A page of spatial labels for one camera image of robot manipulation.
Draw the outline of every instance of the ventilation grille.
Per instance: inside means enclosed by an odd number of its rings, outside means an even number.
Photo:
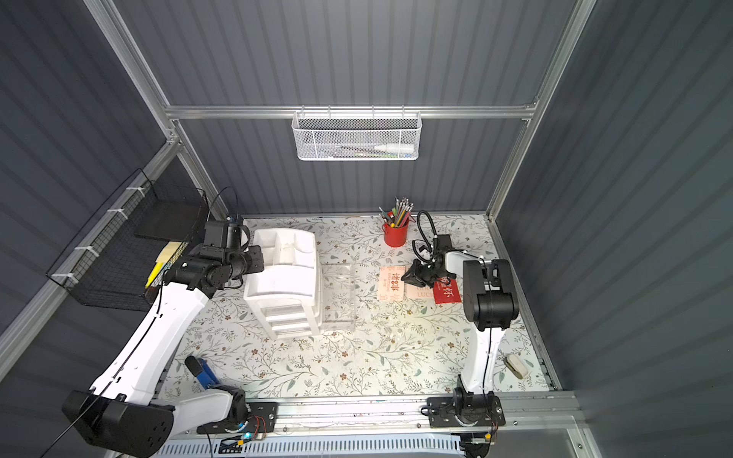
[[[212,439],[214,450],[220,439]],[[239,453],[214,453],[214,457],[307,457],[349,454],[440,453],[463,456],[458,447],[459,438],[448,434],[409,434],[388,436],[338,437],[267,437],[245,444]],[[156,457],[207,458],[209,443],[206,439],[173,439],[164,445]]]

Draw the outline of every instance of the white wire basket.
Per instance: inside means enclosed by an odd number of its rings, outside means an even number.
[[[298,111],[292,117],[301,160],[415,160],[421,130],[419,112],[388,117],[378,112],[324,116]]]

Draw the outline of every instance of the pink card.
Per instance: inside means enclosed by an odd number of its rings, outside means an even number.
[[[382,267],[379,270],[377,298],[380,302],[402,302],[405,297],[405,282],[400,279],[404,274],[404,265]]]

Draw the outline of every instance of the white plastic drawer organizer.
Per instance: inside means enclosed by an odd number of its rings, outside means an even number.
[[[323,275],[315,236],[298,229],[258,229],[265,270],[247,276],[244,300],[273,339],[321,334]]]
[[[421,130],[419,111],[303,110],[292,118],[302,160],[415,160]]]

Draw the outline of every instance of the red wire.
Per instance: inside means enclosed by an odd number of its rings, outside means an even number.
[[[255,418],[257,419],[257,426],[259,426],[259,421],[262,420],[262,439],[264,439],[268,433],[268,427],[265,424],[265,419],[258,416],[255,416]]]

